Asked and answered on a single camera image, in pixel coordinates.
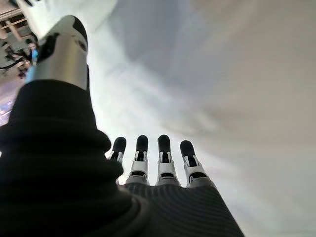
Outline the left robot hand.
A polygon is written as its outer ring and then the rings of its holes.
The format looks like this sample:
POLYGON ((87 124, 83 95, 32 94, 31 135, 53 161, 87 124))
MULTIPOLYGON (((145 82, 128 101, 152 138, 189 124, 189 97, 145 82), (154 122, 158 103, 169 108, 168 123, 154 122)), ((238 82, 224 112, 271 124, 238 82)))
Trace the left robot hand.
POLYGON ((148 178, 148 138, 140 135, 126 183, 126 139, 97 128, 90 97, 88 40, 64 16, 44 36, 28 81, 0 128, 3 237, 241 237, 192 143, 177 179, 167 135, 158 138, 158 178, 148 178))

